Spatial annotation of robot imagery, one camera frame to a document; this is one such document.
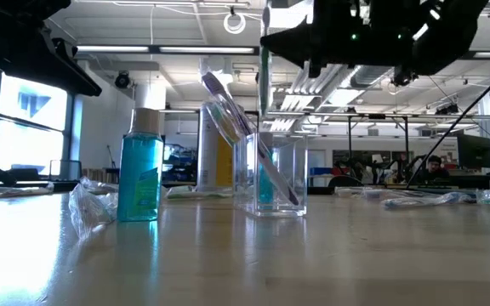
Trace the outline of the black metal gantry frame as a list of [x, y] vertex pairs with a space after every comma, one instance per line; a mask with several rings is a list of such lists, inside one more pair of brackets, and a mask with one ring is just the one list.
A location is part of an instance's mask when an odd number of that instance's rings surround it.
[[[409, 153], [409, 123], [408, 123], [408, 117], [407, 116], [397, 116], [397, 115], [386, 115], [386, 114], [356, 114], [356, 115], [349, 115], [347, 116], [347, 135], [348, 135], [348, 151], [349, 151], [349, 158], [351, 159], [353, 157], [352, 153], [352, 129], [354, 127], [352, 123], [352, 118], [356, 116], [359, 117], [361, 120], [362, 119], [368, 119], [368, 120], [386, 120], [386, 119], [391, 119], [400, 129], [404, 131], [404, 139], [405, 139], [405, 153], [406, 153], [406, 161], [410, 161], [410, 153]], [[397, 118], [401, 118], [403, 120], [404, 126], [401, 125], [399, 121], [397, 121]]]

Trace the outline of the person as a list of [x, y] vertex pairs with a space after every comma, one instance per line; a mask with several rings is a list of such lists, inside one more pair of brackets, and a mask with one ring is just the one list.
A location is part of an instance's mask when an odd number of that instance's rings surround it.
[[419, 171], [417, 182], [426, 183], [449, 177], [450, 173], [442, 166], [442, 159], [439, 156], [432, 155], [428, 158], [424, 168]]

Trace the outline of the black aluminium table frame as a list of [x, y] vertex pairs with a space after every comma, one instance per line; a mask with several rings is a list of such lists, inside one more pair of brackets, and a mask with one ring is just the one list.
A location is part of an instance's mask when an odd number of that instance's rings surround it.
[[[49, 183], [54, 185], [54, 193], [62, 193], [72, 191], [77, 184], [79, 184], [78, 180], [72, 181], [18, 181], [14, 185], [7, 186], [0, 182], [0, 187], [45, 187]], [[487, 190], [490, 189], [490, 182], [479, 182], [479, 181], [461, 181], [462, 184], [460, 186], [457, 185], [441, 185], [441, 184], [411, 184], [410, 190], [427, 190], [432, 189], [438, 192], [438, 190]], [[382, 185], [366, 185], [366, 187], [379, 188], [379, 189], [391, 189], [391, 190], [404, 190], [406, 188], [405, 184], [382, 184]], [[321, 186], [310, 186], [308, 187], [308, 193], [310, 194], [328, 194], [333, 191], [332, 188], [329, 187], [321, 187]]]

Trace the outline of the blue background machine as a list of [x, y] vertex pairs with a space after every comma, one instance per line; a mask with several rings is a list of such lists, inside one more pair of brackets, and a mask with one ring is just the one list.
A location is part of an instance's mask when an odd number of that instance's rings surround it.
[[165, 144], [162, 163], [162, 181], [197, 181], [197, 151], [180, 144]]

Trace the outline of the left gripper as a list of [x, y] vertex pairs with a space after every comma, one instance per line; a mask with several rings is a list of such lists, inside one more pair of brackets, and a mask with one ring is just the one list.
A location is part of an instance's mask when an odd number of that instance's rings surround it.
[[0, 0], [0, 61], [6, 75], [86, 96], [101, 87], [71, 58], [45, 20], [71, 0]]

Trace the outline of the black chair back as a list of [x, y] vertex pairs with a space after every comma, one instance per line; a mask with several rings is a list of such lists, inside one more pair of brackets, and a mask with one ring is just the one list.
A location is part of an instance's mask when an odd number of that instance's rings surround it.
[[348, 175], [333, 176], [328, 182], [328, 187], [335, 189], [336, 187], [363, 187], [364, 183], [357, 178]]

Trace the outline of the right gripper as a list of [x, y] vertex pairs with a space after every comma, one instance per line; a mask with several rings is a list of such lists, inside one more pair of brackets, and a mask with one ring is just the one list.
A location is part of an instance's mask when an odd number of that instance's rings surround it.
[[397, 66], [402, 62], [402, 1], [314, 0], [313, 21], [260, 38], [260, 45], [293, 64], [309, 62], [318, 77], [328, 64]]

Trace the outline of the black ceiling spotlight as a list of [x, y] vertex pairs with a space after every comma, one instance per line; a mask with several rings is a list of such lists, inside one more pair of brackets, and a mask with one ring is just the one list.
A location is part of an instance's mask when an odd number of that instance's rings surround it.
[[134, 81], [130, 77], [129, 71], [119, 71], [114, 84], [117, 88], [128, 89], [134, 85]]

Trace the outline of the clear acrylic holder box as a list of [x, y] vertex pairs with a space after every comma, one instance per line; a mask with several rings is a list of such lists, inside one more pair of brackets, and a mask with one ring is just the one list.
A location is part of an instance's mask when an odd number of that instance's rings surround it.
[[307, 212], [308, 142], [304, 136], [273, 135], [272, 161], [276, 169], [291, 184], [299, 198], [294, 206], [273, 186], [272, 209], [259, 209], [259, 164], [256, 135], [249, 135], [233, 146], [233, 205], [260, 218], [302, 217]]

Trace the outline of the silver ventilation duct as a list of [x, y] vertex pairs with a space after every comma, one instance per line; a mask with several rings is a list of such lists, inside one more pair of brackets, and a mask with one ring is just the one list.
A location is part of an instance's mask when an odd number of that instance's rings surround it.
[[369, 88], [391, 72], [391, 66], [364, 65], [350, 79], [351, 88]]

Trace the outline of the blue toothbrush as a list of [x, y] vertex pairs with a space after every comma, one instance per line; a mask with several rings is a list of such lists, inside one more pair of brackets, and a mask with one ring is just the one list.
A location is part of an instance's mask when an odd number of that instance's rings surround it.
[[461, 192], [449, 192], [434, 196], [407, 196], [386, 199], [381, 204], [386, 209], [408, 209], [417, 207], [436, 207], [453, 204], [475, 204], [476, 198]]

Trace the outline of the white yellow wipes canister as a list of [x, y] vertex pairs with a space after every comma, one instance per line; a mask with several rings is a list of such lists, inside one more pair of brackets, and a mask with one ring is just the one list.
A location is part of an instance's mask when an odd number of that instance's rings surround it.
[[232, 147], [220, 134], [210, 108], [211, 103], [205, 103], [199, 113], [197, 189], [203, 192], [231, 189], [233, 185]]

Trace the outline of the wooden shelf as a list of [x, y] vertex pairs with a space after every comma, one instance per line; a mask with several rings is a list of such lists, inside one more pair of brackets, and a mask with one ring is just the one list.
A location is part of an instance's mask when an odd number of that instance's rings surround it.
[[82, 176], [102, 183], [117, 184], [119, 180], [118, 168], [83, 168]]

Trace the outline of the black computer monitor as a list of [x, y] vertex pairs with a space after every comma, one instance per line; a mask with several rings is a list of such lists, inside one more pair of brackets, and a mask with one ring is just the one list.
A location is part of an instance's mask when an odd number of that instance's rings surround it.
[[461, 134], [457, 137], [458, 161], [461, 167], [490, 168], [490, 139]]

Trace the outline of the black background robot station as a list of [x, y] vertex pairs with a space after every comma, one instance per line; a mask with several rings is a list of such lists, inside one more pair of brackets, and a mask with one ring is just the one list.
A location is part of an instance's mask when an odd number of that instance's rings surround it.
[[420, 155], [415, 156], [411, 161], [398, 159], [389, 162], [376, 162], [375, 160], [369, 161], [355, 157], [343, 157], [335, 160], [333, 167], [337, 168], [342, 175], [350, 176], [359, 181], [363, 179], [363, 175], [369, 167], [373, 178], [373, 184], [381, 184], [379, 173], [389, 170], [393, 164], [396, 164], [397, 170], [394, 181], [399, 184], [408, 181], [412, 177], [412, 168], [415, 163], [422, 161], [425, 158], [426, 155]]

